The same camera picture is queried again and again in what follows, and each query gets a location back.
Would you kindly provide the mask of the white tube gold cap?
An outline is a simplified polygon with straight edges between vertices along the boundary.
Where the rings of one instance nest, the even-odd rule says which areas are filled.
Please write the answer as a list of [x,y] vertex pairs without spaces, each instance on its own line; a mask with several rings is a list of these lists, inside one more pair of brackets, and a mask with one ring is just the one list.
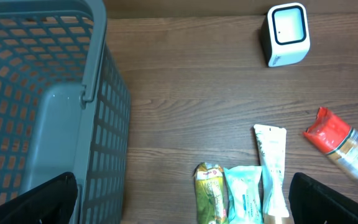
[[283,194],[287,130],[256,124],[254,132],[262,166],[264,223],[288,223],[290,214]]

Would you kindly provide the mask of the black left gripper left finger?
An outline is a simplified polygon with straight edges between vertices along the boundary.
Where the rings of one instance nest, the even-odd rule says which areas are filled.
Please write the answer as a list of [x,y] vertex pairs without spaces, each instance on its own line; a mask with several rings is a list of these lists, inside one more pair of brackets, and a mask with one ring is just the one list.
[[69,223],[77,196],[75,175],[64,172],[0,205],[0,224]]

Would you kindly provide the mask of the green snack packet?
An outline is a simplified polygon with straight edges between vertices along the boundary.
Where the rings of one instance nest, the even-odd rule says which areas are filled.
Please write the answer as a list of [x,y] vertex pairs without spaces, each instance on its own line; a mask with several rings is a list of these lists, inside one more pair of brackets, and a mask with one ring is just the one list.
[[224,199],[223,168],[202,162],[195,169],[194,180],[198,224],[229,223]]

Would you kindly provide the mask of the teal wipes packet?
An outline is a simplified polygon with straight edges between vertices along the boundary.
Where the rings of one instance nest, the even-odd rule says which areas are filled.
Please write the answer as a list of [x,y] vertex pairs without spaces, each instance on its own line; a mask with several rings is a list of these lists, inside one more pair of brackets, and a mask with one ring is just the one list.
[[230,224],[263,224],[259,195],[261,166],[224,168],[229,199]]

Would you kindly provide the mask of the spaghetti pack red ends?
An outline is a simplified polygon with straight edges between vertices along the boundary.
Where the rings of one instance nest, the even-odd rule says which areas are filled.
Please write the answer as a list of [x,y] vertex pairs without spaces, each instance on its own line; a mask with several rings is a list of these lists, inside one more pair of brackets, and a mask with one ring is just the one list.
[[320,107],[314,123],[303,135],[350,178],[358,181],[358,130],[331,110]]

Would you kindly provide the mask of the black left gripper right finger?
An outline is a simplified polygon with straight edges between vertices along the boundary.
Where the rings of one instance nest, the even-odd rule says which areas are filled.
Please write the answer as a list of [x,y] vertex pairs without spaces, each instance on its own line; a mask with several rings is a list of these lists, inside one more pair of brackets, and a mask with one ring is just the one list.
[[294,174],[288,196],[295,224],[358,224],[358,203],[310,176]]

